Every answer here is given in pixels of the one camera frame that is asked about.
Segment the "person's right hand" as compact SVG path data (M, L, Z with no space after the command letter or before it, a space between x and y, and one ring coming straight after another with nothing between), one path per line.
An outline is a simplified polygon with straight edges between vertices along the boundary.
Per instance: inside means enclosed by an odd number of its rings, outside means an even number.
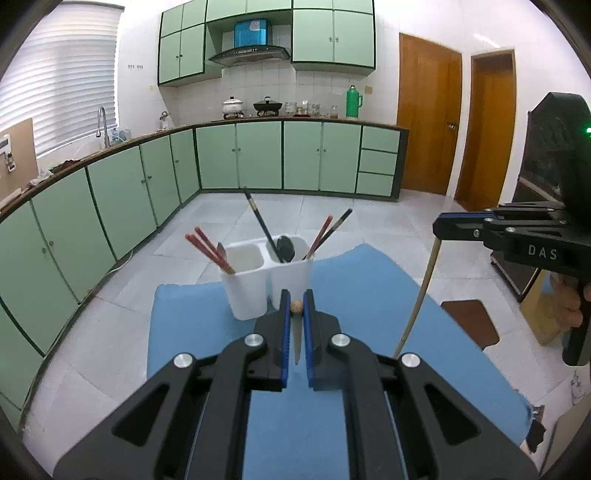
M554 292L554 315L562 330L580 327L583 322L581 305L590 301L590 285L584 287L583 294L577 291L578 281L570 276L552 273L551 287Z

